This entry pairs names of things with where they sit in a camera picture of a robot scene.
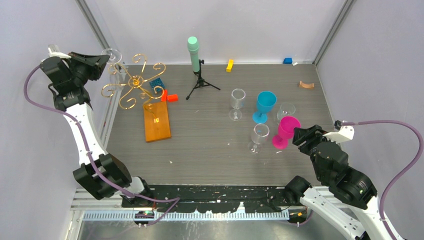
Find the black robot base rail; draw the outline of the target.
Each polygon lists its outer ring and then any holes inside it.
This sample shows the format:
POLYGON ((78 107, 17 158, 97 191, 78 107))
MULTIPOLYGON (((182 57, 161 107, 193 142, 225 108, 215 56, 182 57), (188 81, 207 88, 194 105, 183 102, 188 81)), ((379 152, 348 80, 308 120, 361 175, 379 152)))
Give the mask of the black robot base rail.
POLYGON ((83 222, 113 222, 135 228, 151 223, 189 221, 287 221, 304 225, 318 212, 291 203, 278 185, 152 185, 156 201, 131 202, 119 195, 96 200, 78 189, 69 214, 68 229, 83 222))

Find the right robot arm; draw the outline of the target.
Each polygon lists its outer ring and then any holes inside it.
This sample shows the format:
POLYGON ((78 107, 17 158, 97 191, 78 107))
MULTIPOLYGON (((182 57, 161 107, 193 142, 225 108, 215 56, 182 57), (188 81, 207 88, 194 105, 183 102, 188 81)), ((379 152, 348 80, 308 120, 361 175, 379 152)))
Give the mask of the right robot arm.
POLYGON ((349 166, 349 156, 339 146, 353 139, 352 126, 339 126, 326 132, 319 125, 294 128, 292 143, 309 156, 316 179, 327 186, 333 196, 356 216, 353 219, 303 177, 295 176, 284 188, 283 195, 291 205, 302 204, 334 226, 351 240, 400 240, 383 210, 379 209, 377 189, 364 173, 349 166))

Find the pink wine glass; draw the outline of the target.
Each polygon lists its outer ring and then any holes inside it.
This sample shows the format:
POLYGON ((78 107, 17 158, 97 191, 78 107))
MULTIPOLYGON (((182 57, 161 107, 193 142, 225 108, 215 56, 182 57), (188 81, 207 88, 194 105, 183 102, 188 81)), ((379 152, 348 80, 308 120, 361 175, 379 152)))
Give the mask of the pink wine glass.
POLYGON ((293 116, 285 116, 280 120, 277 135, 272 138, 276 149, 283 150, 289 145, 289 140, 294 137, 294 129, 300 128, 300 121, 293 116))

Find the blue wine glass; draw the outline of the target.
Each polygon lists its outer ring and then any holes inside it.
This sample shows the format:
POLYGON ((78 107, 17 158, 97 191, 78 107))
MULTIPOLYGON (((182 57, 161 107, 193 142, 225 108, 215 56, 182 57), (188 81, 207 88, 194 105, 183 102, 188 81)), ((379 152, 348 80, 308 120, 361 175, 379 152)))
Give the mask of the blue wine glass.
POLYGON ((256 124, 265 124, 268 121, 268 113, 277 103, 277 96, 271 91, 262 91, 258 94, 256 100, 256 112, 252 119, 256 124))

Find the clear wine glass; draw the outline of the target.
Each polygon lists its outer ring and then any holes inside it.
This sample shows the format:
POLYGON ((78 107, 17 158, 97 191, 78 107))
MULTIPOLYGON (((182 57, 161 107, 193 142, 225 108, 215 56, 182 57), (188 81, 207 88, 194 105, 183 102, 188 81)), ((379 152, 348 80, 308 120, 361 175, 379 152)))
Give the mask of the clear wine glass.
POLYGON ((264 123, 256 124, 251 132, 251 142, 248 144, 249 152, 258 154, 264 143, 267 141, 270 134, 269 127, 264 123))
POLYGON ((231 92, 230 106, 231 110, 228 116, 233 121, 238 121, 242 118, 243 114, 241 108, 244 106, 246 100, 246 92, 241 88, 236 88, 231 92))
POLYGON ((283 102, 276 114, 276 121, 280 124, 283 117, 292 116, 296 112, 296 107, 288 102, 283 102))
POLYGON ((111 84, 110 89, 121 91, 124 88, 124 75, 122 73, 122 66, 120 65, 122 61, 121 52, 114 48, 105 48, 101 54, 109 56, 109 60, 107 61, 109 67, 107 71, 111 84))

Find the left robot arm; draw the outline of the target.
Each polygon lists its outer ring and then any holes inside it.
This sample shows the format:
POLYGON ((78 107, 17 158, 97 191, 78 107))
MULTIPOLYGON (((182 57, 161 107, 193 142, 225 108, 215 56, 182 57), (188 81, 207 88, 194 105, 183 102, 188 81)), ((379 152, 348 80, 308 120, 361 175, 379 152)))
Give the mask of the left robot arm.
POLYGON ((101 77, 114 56, 106 52, 62 53, 52 47, 48 51, 49 57, 41 62, 40 69, 51 80, 48 88, 53 93, 53 110, 67 120, 79 151, 79 168, 73 171, 75 180, 97 200, 122 195, 134 198, 141 207, 148 207, 154 197, 146 181, 132 177, 126 166, 101 143, 85 89, 87 81, 101 77))

